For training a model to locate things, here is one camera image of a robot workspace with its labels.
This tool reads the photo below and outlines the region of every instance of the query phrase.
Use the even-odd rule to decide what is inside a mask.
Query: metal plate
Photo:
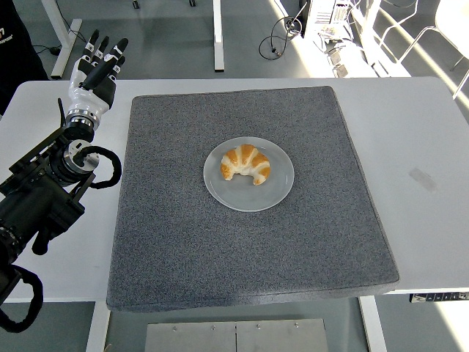
[[[237,323],[238,352],[328,352],[322,319]]]
[[[236,352],[236,323],[149,324],[145,352]]]
[[[149,324],[145,352],[328,352],[322,319]]]

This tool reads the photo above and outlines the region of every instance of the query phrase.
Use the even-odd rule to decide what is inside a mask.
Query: croissant
[[[270,175],[270,162],[251,144],[242,144],[229,150],[221,159],[220,171],[230,181],[234,174],[253,176],[254,185],[264,183]]]

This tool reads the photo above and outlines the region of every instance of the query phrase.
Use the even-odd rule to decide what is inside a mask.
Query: electronic device
[[[352,40],[348,16],[350,0],[311,0],[309,10],[303,14],[306,22],[305,37],[321,35],[324,40]]]

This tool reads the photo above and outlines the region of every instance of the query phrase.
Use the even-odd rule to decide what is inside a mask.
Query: chair
[[[462,58],[451,70],[453,70],[464,57],[469,59],[469,0],[440,0],[435,14],[435,25],[425,27],[418,34],[417,38],[410,44],[409,48],[407,48],[402,57],[398,60],[398,63],[402,62],[421,36],[429,29],[439,32],[462,54]],[[459,94],[468,77],[469,70],[457,87],[456,92],[454,92],[453,99]]]

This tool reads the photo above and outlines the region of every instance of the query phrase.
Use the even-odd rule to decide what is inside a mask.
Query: person
[[[0,1],[0,115],[26,81],[47,81],[41,59],[12,0]]]

